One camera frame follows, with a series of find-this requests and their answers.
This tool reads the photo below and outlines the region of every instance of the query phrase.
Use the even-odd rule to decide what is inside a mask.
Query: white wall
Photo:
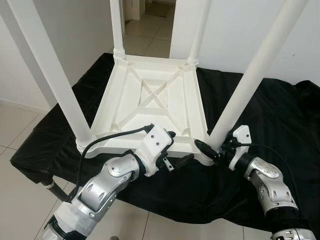
[[[109,0],[34,0],[71,85],[113,47]]]
[[[0,36],[0,103],[50,109],[1,16]]]
[[[186,59],[203,0],[178,0],[170,57]],[[281,1],[212,0],[199,54],[199,66],[243,73],[266,34]],[[320,85],[320,6],[309,0],[266,77],[292,84]]]

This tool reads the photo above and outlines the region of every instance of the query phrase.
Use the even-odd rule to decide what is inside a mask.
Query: black electrical cable
[[[298,189],[297,189],[297,185],[296,185],[296,181],[294,178],[294,175],[287,163],[287,161],[274,149],[272,149],[271,147],[268,147],[266,145],[263,144],[257,144],[257,143],[237,143],[237,146],[249,146],[249,147],[261,147],[261,148],[265,148],[268,149],[269,151],[273,152],[275,155],[278,156],[278,158],[282,161],[283,165],[285,166],[287,172],[289,173],[289,176],[291,178],[291,183],[293,186],[293,190],[294,190],[294,195],[295,195],[295,204],[297,205],[297,207],[300,209],[300,199],[299,199],[299,195],[298,195]]]
[[[116,137],[129,135],[129,134],[135,134],[135,133],[141,132],[143,130],[145,130],[148,133],[153,127],[154,127],[154,125],[150,124],[150,125],[141,127],[139,129],[135,129],[135,130],[131,130],[131,131],[124,131],[124,132],[119,132],[119,133],[116,133],[116,134],[113,134],[113,135],[104,136],[104,137],[101,137],[101,138],[99,138],[97,140],[94,140],[93,142],[89,143],[85,147],[85,149],[83,150],[83,152],[81,154],[81,157],[80,157],[80,160],[79,160],[79,165],[78,165],[78,172],[77,172],[77,175],[76,175],[76,184],[75,184],[74,189],[69,194],[66,202],[70,202],[76,196],[76,194],[78,193],[78,190],[79,190],[79,187],[80,187],[80,184],[81,184],[81,172],[82,172],[83,161],[85,159],[86,153],[88,152],[88,150],[93,145],[95,145],[97,143],[100,143],[102,141],[108,140],[108,139],[113,139],[113,138],[116,138]]]

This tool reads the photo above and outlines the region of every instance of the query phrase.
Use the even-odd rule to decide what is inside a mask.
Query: black cloth
[[[103,54],[72,88],[89,125],[92,124],[113,69]],[[235,90],[241,73],[198,68],[197,78],[208,129],[212,129]],[[279,152],[294,174],[300,208],[320,238],[320,88],[310,81],[297,85],[264,79],[236,126],[249,125],[253,143]],[[294,194],[287,170],[276,155],[259,147],[249,153],[280,168]],[[100,154],[83,165],[83,183],[116,156]],[[35,183],[58,176],[75,183],[80,154],[75,136],[56,105],[34,128],[11,163]],[[176,172],[158,171],[129,184],[118,198],[175,221],[210,223],[224,218],[239,225],[270,230],[253,185],[224,166],[203,166],[191,160]]]

